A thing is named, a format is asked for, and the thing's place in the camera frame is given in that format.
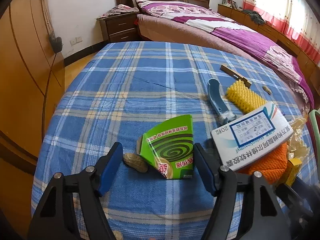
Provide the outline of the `dark wooden nightstand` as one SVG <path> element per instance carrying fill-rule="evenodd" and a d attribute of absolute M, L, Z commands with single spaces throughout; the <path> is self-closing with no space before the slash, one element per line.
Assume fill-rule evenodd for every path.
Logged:
<path fill-rule="evenodd" d="M 98 19 L 103 40 L 108 43 L 139 41 L 137 15 L 130 12 Z"/>

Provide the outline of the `white teal medicine box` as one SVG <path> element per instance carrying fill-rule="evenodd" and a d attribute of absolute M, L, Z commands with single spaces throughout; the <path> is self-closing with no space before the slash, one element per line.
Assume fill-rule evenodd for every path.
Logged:
<path fill-rule="evenodd" d="M 287 142 L 293 129 L 272 102 L 211 131 L 223 165 L 237 171 Z"/>

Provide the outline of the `wooden bed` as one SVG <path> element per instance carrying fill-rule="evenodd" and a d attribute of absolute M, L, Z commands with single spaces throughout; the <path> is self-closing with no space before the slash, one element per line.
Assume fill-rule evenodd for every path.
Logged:
<path fill-rule="evenodd" d="M 312 85 L 319 68 L 304 52 L 293 56 L 284 39 L 264 35 L 268 26 L 251 29 L 209 8 L 210 0 L 116 0 L 136 7 L 140 35 L 151 41 L 187 43 L 245 57 L 274 70 L 297 94 L 303 107 L 319 107 Z"/>

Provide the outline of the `far small peanut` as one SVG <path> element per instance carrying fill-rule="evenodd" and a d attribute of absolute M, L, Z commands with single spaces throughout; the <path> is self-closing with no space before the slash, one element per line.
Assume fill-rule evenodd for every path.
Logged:
<path fill-rule="evenodd" d="M 267 86 L 263 86 L 263 90 L 268 94 L 271 95 L 272 91 L 267 87 Z"/>

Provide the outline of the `long wooden cabinet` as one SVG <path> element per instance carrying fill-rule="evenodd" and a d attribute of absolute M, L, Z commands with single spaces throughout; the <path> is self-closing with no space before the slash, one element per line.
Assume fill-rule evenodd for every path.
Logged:
<path fill-rule="evenodd" d="M 319 96 L 319 66 L 305 51 L 298 46 L 296 42 L 287 38 L 284 34 L 274 29 L 268 23 L 263 25 L 254 23 L 249 14 L 231 7 L 218 4 L 217 12 L 222 16 L 231 18 L 236 22 L 243 24 L 276 42 L 284 48 L 290 55 L 297 58 L 300 70 L 302 71 L 307 84 L 311 86 L 311 91 Z"/>

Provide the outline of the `wooden clothespin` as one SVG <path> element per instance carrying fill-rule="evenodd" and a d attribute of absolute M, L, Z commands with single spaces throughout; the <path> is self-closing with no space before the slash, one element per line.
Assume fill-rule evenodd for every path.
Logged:
<path fill-rule="evenodd" d="M 247 88 L 250 88 L 250 87 L 251 87 L 252 83 L 251 83 L 247 78 L 245 78 L 244 76 L 242 76 L 241 74 L 239 74 L 238 72 L 236 72 L 236 71 L 228 68 L 227 66 L 225 66 L 225 65 L 223 65 L 223 64 L 221 65 L 220 69 L 221 69 L 223 72 L 225 72 L 226 74 L 228 74 L 229 76 L 235 78 L 236 80 L 241 80 L 241 81 L 245 84 L 245 86 L 246 86 Z"/>

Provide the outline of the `red white curtains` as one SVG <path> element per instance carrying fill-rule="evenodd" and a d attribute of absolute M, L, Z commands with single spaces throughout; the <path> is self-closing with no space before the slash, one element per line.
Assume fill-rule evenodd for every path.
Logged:
<path fill-rule="evenodd" d="M 319 20 L 306 0 L 244 0 L 243 8 L 257 11 L 319 64 Z"/>

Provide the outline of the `green mosquito coil box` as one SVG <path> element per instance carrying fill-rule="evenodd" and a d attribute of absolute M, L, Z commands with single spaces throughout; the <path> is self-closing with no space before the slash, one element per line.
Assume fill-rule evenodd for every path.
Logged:
<path fill-rule="evenodd" d="M 168 119 L 145 132 L 136 151 L 165 179 L 193 177 L 193 118 L 190 114 Z"/>

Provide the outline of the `orange foam net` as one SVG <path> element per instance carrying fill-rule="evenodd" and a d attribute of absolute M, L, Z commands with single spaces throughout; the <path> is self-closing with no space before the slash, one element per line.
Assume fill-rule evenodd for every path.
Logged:
<path fill-rule="evenodd" d="M 269 184 L 277 183 L 287 168 L 287 143 L 279 145 L 257 161 L 238 170 L 238 173 L 252 175 L 259 171 Z"/>

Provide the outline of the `small yellow box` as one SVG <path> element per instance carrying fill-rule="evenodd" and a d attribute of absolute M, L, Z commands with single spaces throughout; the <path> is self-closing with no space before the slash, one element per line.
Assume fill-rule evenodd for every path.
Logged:
<path fill-rule="evenodd" d="M 287 168 L 284 173 L 284 183 L 287 186 L 292 186 L 295 182 L 296 176 L 300 171 L 302 161 L 299 158 L 289 159 L 287 162 Z"/>

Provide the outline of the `blue plaid table cloth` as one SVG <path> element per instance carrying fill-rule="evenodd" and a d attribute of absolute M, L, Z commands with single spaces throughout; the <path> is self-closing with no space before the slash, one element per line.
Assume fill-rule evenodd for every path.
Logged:
<path fill-rule="evenodd" d="M 190 44 L 108 44 L 73 80 L 55 110 L 37 162 L 32 209 L 56 172 L 82 171 L 116 141 L 133 153 L 140 136 L 175 116 L 192 115 L 194 140 L 210 151 L 210 133 L 218 122 L 207 98 L 208 80 L 217 79 L 223 88 L 234 82 L 222 64 L 248 78 L 251 89 L 275 102 L 287 120 L 301 116 L 286 83 L 263 64 Z M 200 239 L 214 202 L 197 172 L 191 179 L 167 180 L 153 168 L 140 173 L 126 165 L 120 165 L 101 198 L 110 227 L 125 239 Z"/>

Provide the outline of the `cream plastic bag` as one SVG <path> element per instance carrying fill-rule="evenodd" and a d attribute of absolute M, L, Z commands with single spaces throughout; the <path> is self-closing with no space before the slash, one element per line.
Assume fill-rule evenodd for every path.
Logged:
<path fill-rule="evenodd" d="M 306 123 L 304 117 L 299 117 L 289 122 L 293 129 L 293 135 L 287 141 L 287 156 L 288 159 L 297 158 L 303 162 L 307 154 L 310 153 L 310 148 L 306 145 L 303 140 L 303 128 Z"/>

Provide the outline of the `peanut at left edge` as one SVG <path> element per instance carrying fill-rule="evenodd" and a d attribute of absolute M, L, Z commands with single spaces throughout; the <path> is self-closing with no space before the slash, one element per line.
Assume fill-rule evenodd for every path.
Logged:
<path fill-rule="evenodd" d="M 123 235 L 120 231 L 117 231 L 117 230 L 113 230 L 112 231 L 116 240 L 123 240 Z"/>

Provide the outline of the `purple floral quilt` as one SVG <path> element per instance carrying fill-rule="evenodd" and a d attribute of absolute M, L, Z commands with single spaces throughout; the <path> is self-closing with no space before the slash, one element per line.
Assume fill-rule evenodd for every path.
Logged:
<path fill-rule="evenodd" d="M 266 36 L 199 5 L 150 0 L 136 3 L 141 11 L 137 17 L 142 36 L 152 41 L 214 48 L 259 62 L 282 78 L 302 106 L 315 106 L 297 59 Z"/>

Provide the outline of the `blue plastic handle piece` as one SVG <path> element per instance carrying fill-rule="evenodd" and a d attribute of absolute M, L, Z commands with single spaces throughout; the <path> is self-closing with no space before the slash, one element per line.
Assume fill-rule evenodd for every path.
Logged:
<path fill-rule="evenodd" d="M 236 120 L 236 115 L 227 107 L 222 96 L 223 89 L 217 79 L 209 79 L 207 84 L 208 97 L 220 125 Z"/>

